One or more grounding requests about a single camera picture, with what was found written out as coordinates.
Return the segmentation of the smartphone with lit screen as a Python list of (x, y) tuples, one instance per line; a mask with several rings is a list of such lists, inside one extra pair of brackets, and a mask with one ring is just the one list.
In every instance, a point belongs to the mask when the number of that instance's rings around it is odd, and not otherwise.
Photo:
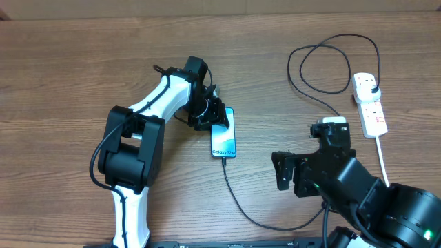
[(229, 127), (213, 125), (211, 130), (211, 154), (214, 158), (236, 157), (234, 110), (231, 107), (225, 110)]

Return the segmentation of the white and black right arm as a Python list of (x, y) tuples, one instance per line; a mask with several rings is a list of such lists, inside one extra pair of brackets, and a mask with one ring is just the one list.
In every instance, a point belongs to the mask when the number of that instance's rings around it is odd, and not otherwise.
[(315, 123), (310, 154), (273, 152), (277, 188), (299, 198), (321, 196), (368, 242), (381, 247), (439, 247), (440, 199), (427, 190), (386, 185), (356, 159), (346, 122)]

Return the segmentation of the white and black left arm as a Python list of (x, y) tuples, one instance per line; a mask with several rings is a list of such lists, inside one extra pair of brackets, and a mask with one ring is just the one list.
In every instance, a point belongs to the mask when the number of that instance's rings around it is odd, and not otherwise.
[(187, 125), (196, 131), (232, 126), (216, 86), (204, 85), (209, 67), (189, 56), (184, 68), (154, 69), (160, 82), (143, 100), (130, 107), (114, 106), (103, 139), (91, 159), (92, 182), (114, 197), (116, 231), (111, 247), (147, 247), (147, 197), (163, 157), (165, 125), (184, 109)]

